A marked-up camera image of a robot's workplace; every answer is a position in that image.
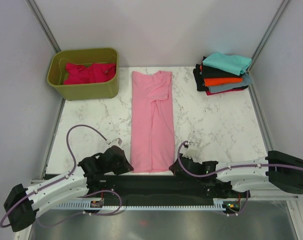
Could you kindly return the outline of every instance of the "white marble table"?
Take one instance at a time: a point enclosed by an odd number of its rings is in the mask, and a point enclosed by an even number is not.
[[[132,71],[153,74],[159,70],[173,75],[176,150],[181,142],[189,140],[198,146],[198,162],[248,161],[266,156],[248,89],[207,96],[196,91],[193,67],[129,67],[119,69],[119,93],[115,98],[66,101],[46,173],[61,174],[72,168],[66,133],[77,124],[97,128],[108,140],[121,138],[130,161]],[[106,149],[105,141],[84,127],[72,131],[70,145],[77,161]]]

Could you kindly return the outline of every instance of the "dark red folded cloth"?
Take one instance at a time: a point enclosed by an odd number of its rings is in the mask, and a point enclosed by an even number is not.
[[[64,85],[105,83],[116,74],[115,63],[93,63],[89,67],[73,63],[66,64],[69,73]]]
[[[211,93],[210,91],[206,90],[206,94],[209,96],[209,95],[222,94],[222,93],[227,93],[227,92],[237,92],[237,91],[243,91],[243,90],[244,89],[242,89],[242,88],[233,88],[230,90],[215,92],[215,93]]]

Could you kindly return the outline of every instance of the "gray wall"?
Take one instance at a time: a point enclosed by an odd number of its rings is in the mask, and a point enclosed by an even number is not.
[[[303,159],[303,0],[291,1],[252,74],[274,148]]]
[[[35,0],[60,48],[114,47],[121,67],[251,57],[282,0]]]
[[[25,0],[0,0],[0,220],[11,188],[39,174],[60,102],[46,83],[53,55]]]

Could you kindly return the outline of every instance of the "gray floor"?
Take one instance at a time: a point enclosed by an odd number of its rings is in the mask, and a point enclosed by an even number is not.
[[[75,213],[51,210],[40,217],[56,223]],[[297,240],[286,202],[248,203],[227,217],[208,211],[124,211],[114,216],[76,216],[56,227],[32,230],[36,240]]]

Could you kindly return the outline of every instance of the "green bin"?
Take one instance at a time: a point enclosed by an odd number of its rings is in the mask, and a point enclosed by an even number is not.
[[[64,85],[68,78],[66,64],[90,66],[94,63],[116,64],[115,76],[100,83]],[[118,94],[118,53],[113,48],[67,50],[57,53],[51,60],[47,82],[66,100],[114,98]]]

